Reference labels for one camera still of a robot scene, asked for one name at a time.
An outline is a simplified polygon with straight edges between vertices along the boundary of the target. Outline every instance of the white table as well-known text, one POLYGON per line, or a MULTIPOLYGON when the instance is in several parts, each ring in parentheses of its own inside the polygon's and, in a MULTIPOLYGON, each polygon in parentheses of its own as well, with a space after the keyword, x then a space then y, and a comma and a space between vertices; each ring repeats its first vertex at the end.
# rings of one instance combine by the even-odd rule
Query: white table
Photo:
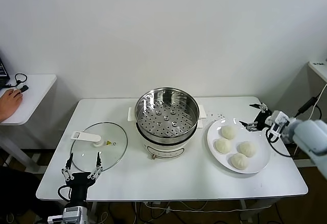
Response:
MULTIPOLYGON (((12 85, 16 84, 15 75, 11 74, 10 77, 11 80, 9 83, 12 85)), ((0 123, 0 126, 19 126, 26 123, 57 79, 54 74, 28 74, 27 77, 26 84, 29 89, 23 93, 24 97, 22 103, 11 117, 0 123)), ((2 96, 6 90, 7 89, 0 90, 0 96, 2 96)), ((39 166, 36 164, 40 154, 35 154, 30 158, 1 131, 0 136, 0 147, 10 155, 6 161, 7 163, 10 161, 11 157, 14 157, 26 166, 26 171, 28 172, 45 172, 46 166, 39 166)))
MULTIPOLYGON (((142 147, 144 138, 135 124, 127 121, 128 108, 137 99, 83 99, 81 100, 58 144, 42 178, 36 196, 42 200, 59 200, 57 189, 65 184, 61 168, 69 158, 73 131, 102 121, 111 121, 124 128, 128 146, 122 160, 103 172, 88 190, 89 201, 190 201, 236 200, 269 198, 256 206, 272 204, 280 197, 304 195, 308 188, 290 158, 271 150, 268 166, 253 175, 242 175, 226 169, 206 146, 206 133, 218 114, 252 122, 258 110, 249 104, 258 103, 256 97, 196 98, 204 105, 207 118, 203 129, 197 129, 186 150, 175 159, 151 160, 142 147)), ((284 144, 274 144, 287 153, 284 144)))

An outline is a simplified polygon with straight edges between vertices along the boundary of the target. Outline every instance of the power cord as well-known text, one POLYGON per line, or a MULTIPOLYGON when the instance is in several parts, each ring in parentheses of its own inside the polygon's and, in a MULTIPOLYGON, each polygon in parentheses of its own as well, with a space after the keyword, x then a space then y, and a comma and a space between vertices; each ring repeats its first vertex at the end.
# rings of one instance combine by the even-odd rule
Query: power cord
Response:
POLYGON ((311 117, 312 117, 312 115, 313 115, 313 111, 315 110, 315 107, 317 106, 317 104, 318 104, 318 102, 319 102, 319 100, 320 100, 320 98, 321 98, 321 96, 322 96, 324 90, 326 89, 326 87, 327 87, 327 83, 326 83, 325 86, 323 87, 323 89, 322 89, 322 91, 321 91, 321 93, 320 93, 320 95, 319 95, 319 97, 318 97, 318 99, 317 99, 315 105, 313 105, 313 109, 312 109, 312 112, 311 112, 311 114, 310 114, 309 120, 311 119, 311 117))
POLYGON ((199 211, 199 210, 203 210, 204 207, 206 206, 206 204, 208 203, 208 201, 206 201, 203 206, 200 209, 192 209, 190 206, 188 206, 187 204, 185 204, 184 202, 180 201, 182 204, 184 204, 186 207, 188 207, 190 210, 194 210, 194 211, 199 211))
POLYGON ((110 216, 111 216, 112 221, 113 221, 114 224, 123 224, 123 223, 125 223, 124 220, 122 220, 122 219, 118 219, 118 218, 115 218, 115 217, 114 217, 114 215, 111 213, 110 203, 109 203, 109 205, 108 205, 108 212, 109 212, 109 214, 110 214, 110 216))
POLYGON ((63 189, 63 188, 66 188, 66 187, 68 187, 68 186, 67 185, 63 185, 63 186, 59 187, 57 193, 58 193, 59 197, 61 197, 65 201, 69 202, 69 200, 66 199, 64 196, 62 196, 61 193, 60 193, 60 190, 63 189))
POLYGON ((170 209, 170 207, 168 206, 167 208, 160 208, 160 207, 151 207, 148 206, 147 203, 145 203, 145 206, 148 208, 152 208, 152 209, 161 209, 161 210, 168 210, 168 211, 179 211, 179 212, 201 212, 201 213, 230 213, 230 212, 234 212, 234 211, 250 211, 250 210, 263 210, 263 209, 268 209, 271 207, 271 205, 269 206, 265 206, 265 207, 261 207, 261 208, 251 208, 251 209, 234 209, 234 210, 210 210, 210 211, 202 211, 202 210, 173 210, 170 209))
POLYGON ((16 80, 16 85, 8 84, 8 85, 4 85, 3 88, 17 87, 20 83, 24 83, 24 82, 26 82, 26 80, 27 80, 27 76, 26 76, 26 74, 23 74, 23 73, 16 73, 16 74, 15 74, 15 80, 16 80), (19 80, 19 79, 17 78, 18 75, 22 75, 22 76, 24 76, 25 79, 24 79, 23 81, 22 81, 22 80, 19 80))
POLYGON ((267 138, 267 141, 268 141, 268 143, 269 143, 269 145, 271 146, 271 148, 276 152, 276 153, 278 153, 279 155, 282 155, 282 156, 284 156, 284 157, 288 157, 288 158, 292 158, 292 156, 291 155, 286 155, 286 154, 283 154, 283 153, 281 153, 281 152, 279 152, 272 144, 273 143, 275 143, 277 140, 274 140, 274 141, 271 141, 271 139, 269 138, 269 136, 268 136, 268 131, 269 131, 269 129, 267 129, 266 130, 266 138, 267 138))
POLYGON ((172 213, 177 217, 177 219, 180 220, 181 223, 186 224, 186 222, 183 221, 183 220, 179 217, 179 215, 177 215, 177 213, 175 213, 175 211, 171 211, 171 212, 172 212, 172 213))
POLYGON ((282 217, 281 217, 281 214, 279 213, 279 210, 278 210, 278 207, 277 207, 277 203, 275 203, 275 207, 276 207, 277 215, 278 215, 278 217, 279 217, 281 223, 284 224, 283 219, 282 219, 282 217))
POLYGON ((152 213, 152 209, 151 209, 151 218, 152 218, 152 220, 157 220, 158 218, 162 217, 164 214, 166 214, 166 211, 165 210, 163 210, 158 216, 154 217, 153 216, 153 213, 152 213))
POLYGON ((100 217, 101 221, 100 222, 91 222, 90 224, 103 224, 107 220, 108 216, 109 216, 108 212, 106 212, 106 211, 102 212, 101 217, 100 217))

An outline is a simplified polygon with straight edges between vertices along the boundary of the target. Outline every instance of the electrical wire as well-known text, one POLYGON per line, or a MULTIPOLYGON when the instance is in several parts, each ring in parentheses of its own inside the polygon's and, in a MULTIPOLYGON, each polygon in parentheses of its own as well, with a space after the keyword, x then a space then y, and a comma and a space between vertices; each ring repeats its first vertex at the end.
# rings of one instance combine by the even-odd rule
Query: electrical wire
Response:
POLYGON ((26 74, 23 73, 16 73, 15 74, 15 80, 16 80, 16 85, 12 85, 12 84, 8 84, 8 85, 4 85, 3 88, 10 88, 10 87, 17 87, 20 83, 24 83, 27 80, 27 76, 26 74), (21 81, 17 78, 18 75, 23 75, 25 77, 24 81, 21 81))
POLYGON ((321 119, 322 118, 322 111, 321 111, 320 107, 318 107, 318 105, 316 106, 316 108, 319 110, 319 113, 320 113, 319 119, 321 119))
POLYGON ((186 224, 186 222, 185 221, 183 221, 180 217, 179 217, 179 215, 177 215, 177 213, 175 213, 175 211, 171 211, 179 220, 180 220, 180 222, 181 223, 183 223, 183 224, 186 224))
POLYGON ((281 152, 279 152, 277 149, 274 148, 274 146, 272 145, 273 142, 272 142, 272 141, 269 139, 269 137, 268 137, 268 131, 269 131, 269 129, 266 130, 266 138, 267 138, 267 141, 268 141, 269 145, 271 146, 271 148, 272 148, 276 153, 278 153, 279 155, 282 155, 282 156, 284 156, 284 157, 288 157, 288 158, 292 158, 291 155, 282 154, 281 152))
POLYGON ((151 220, 149 220, 149 221, 152 221, 152 220, 156 220, 156 219, 158 219, 158 218, 162 217, 162 216, 163 216, 165 213, 166 213, 166 211, 165 211, 165 210, 163 210, 163 211, 162 211, 162 212, 161 212, 161 213, 160 213, 160 214, 159 214, 157 217, 154 217, 154 216, 153 216, 153 214, 152 214, 152 209, 151 209, 151 218, 152 218, 152 219, 151 219, 151 220))
POLYGON ((310 117, 309 117, 308 120, 311 119, 311 117, 312 117, 312 115, 313 115, 313 111, 315 110, 315 107, 317 106, 317 104, 318 104, 318 102, 319 102, 319 100, 320 100, 320 98, 321 98, 321 96, 322 96, 322 94, 323 94, 323 91, 326 89, 326 87, 327 87, 327 83, 326 83, 325 86, 323 87, 323 89, 322 89, 322 91, 321 91, 321 93, 320 93, 320 95, 319 95, 319 97, 318 97, 318 100, 316 101, 315 105, 313 105, 313 109, 312 109, 312 112, 311 112, 310 117))
POLYGON ((133 224, 136 224, 136 220, 137 220, 136 202, 134 202, 134 203, 135 203, 135 218, 134 218, 133 224))
POLYGON ((143 221, 144 223, 149 223, 149 224, 152 224, 152 220, 143 220, 142 219, 142 215, 141 215, 141 206, 142 206, 142 203, 139 204, 139 207, 138 207, 138 217, 141 221, 143 221))
POLYGON ((63 186, 59 187, 57 193, 58 193, 59 197, 61 197, 65 201, 69 202, 69 200, 66 199, 64 196, 62 196, 61 193, 60 193, 60 190, 63 189, 63 188, 66 188, 66 187, 68 187, 68 186, 67 185, 63 185, 63 186))
POLYGON ((271 207, 271 205, 269 206, 265 206, 262 208, 252 208, 252 209, 234 209, 234 210, 210 210, 210 211, 202 211, 202 210, 172 210, 170 208, 160 208, 160 207, 150 207, 148 206, 147 203, 145 203, 145 206, 148 208, 152 208, 152 209, 160 209, 160 210, 168 210, 168 211, 179 211, 179 212, 201 212, 201 213, 230 213, 230 212, 234 212, 234 211, 250 211, 250 210, 263 210, 263 209, 268 209, 271 207))
POLYGON ((188 206, 187 204, 185 204, 184 202, 180 201, 182 204, 184 204, 186 207, 188 207, 190 210, 195 210, 195 211, 198 211, 198 210, 203 210, 203 208, 206 206, 206 204, 208 203, 208 201, 206 201, 204 203, 204 205, 200 208, 200 209, 193 209, 191 208, 190 206, 188 206))
POLYGON ((107 220, 108 216, 109 216, 108 212, 106 212, 106 211, 102 212, 101 217, 100 217, 101 221, 100 222, 91 222, 90 224, 103 224, 107 220))
POLYGON ((275 203, 275 207, 276 207, 277 215, 278 215, 278 217, 279 217, 281 223, 284 224, 283 219, 282 219, 282 217, 281 217, 281 214, 279 213, 279 210, 278 210, 278 207, 277 207, 277 203, 275 203))
POLYGON ((9 214, 7 214, 7 216, 6 216, 6 221, 7 221, 7 223, 8 224, 11 224, 11 223, 14 223, 14 221, 15 221, 15 216, 14 216, 14 214, 13 213, 9 213, 9 214))

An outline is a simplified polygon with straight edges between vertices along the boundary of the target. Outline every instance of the glass lid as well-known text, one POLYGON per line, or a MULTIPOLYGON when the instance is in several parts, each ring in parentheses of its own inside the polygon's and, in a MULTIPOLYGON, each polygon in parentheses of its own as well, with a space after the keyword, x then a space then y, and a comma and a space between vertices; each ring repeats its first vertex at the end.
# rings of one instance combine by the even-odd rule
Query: glass lid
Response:
POLYGON ((98 152, 104 171, 112 168, 123 157, 127 148, 127 135, 119 125, 111 122, 96 123, 83 132, 88 133, 82 133, 86 140, 76 139, 71 149, 71 153, 74 153, 73 164, 80 171, 92 172, 95 169, 98 152), (87 140, 94 137, 98 139, 99 136, 101 143, 87 140))

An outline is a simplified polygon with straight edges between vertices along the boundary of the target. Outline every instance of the person's arm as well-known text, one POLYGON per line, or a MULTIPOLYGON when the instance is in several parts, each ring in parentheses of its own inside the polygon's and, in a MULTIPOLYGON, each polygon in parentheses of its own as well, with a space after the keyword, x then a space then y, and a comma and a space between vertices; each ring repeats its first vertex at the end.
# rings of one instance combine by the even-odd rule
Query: person's arm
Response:
POLYGON ((6 120, 17 110, 22 101, 20 90, 7 90, 0 97, 0 122, 6 120))

